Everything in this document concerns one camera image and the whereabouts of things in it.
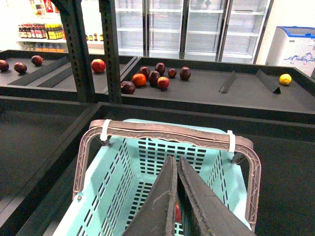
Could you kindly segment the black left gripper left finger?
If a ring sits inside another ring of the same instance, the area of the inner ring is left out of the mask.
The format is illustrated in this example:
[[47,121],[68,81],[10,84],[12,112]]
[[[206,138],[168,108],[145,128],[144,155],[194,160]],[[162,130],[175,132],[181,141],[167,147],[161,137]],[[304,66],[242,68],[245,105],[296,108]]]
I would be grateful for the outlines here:
[[124,236],[173,236],[177,203],[177,163],[168,156],[143,206]]

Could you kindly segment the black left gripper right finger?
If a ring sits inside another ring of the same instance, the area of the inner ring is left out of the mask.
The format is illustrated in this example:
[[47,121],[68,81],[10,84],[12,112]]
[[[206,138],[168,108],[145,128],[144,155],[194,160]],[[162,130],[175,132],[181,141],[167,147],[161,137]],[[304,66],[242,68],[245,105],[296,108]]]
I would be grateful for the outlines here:
[[178,198],[186,236],[253,236],[194,170],[180,157],[177,162]]

